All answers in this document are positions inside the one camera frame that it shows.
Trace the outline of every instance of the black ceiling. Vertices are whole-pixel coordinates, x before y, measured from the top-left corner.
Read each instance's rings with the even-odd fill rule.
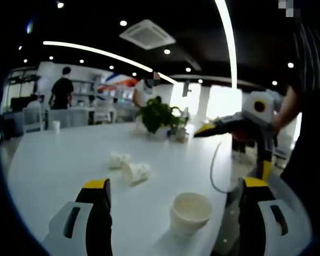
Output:
[[[33,15],[21,13],[33,20],[34,26],[31,34],[25,31],[27,23],[21,28],[23,47],[14,56],[15,66],[37,65],[53,56],[54,62],[80,65],[79,59],[84,59],[85,66],[108,69],[114,65],[115,72],[137,72],[139,78],[144,74],[137,67],[99,54],[42,44],[60,41],[112,52],[168,76],[186,74],[185,68],[191,67],[190,74],[230,77],[226,37],[214,0],[62,2],[65,5],[61,9],[55,1],[45,1]],[[298,19],[286,18],[285,10],[278,9],[277,0],[226,2],[235,35],[238,79],[284,91],[287,63],[294,60],[292,28]],[[146,51],[119,38],[126,28],[144,19],[159,25],[177,43]],[[121,20],[128,22],[127,27],[119,25]],[[163,53],[166,48],[171,54]],[[195,70],[189,60],[201,70]],[[278,86],[271,85],[273,80],[278,81]]]

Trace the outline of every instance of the air conditioning vent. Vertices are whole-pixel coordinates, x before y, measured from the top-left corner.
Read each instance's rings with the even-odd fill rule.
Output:
[[[120,34],[120,37],[145,50],[175,43],[173,37],[150,20],[143,20],[134,24]]]

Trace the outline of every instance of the paper cup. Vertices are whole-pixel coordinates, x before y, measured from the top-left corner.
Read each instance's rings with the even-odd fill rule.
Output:
[[[212,205],[203,195],[182,193],[170,210],[171,229],[177,235],[192,235],[210,219]]]
[[[146,180],[150,175],[149,164],[127,164],[123,169],[124,178],[129,184]]]
[[[118,154],[116,152],[110,153],[109,167],[111,169],[121,169],[130,162],[131,156],[129,154]]]
[[[55,132],[55,134],[59,134],[60,132],[60,121],[53,121],[53,130]]]

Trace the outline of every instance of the round table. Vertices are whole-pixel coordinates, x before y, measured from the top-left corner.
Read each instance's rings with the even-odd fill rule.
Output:
[[[12,160],[8,185],[23,221],[38,241],[49,232],[49,221],[83,184],[111,182],[111,246],[114,256],[210,255],[220,228],[226,195],[210,183],[211,159],[223,140],[214,180],[227,189],[231,173],[231,136],[190,138],[181,144],[155,141],[135,134],[135,124],[109,124],[27,133]],[[107,168],[111,151],[129,153],[136,163],[149,163],[150,179],[130,187],[120,171]],[[207,225],[191,237],[169,230],[170,207],[182,192],[197,192],[211,200]]]

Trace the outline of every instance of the potted plant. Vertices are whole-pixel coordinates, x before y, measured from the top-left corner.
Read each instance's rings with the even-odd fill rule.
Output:
[[[175,129],[182,123],[179,117],[172,114],[175,108],[179,109],[162,103],[161,97],[156,97],[148,100],[146,106],[137,112],[137,116],[142,117],[142,122],[150,134],[165,139],[169,130]]]

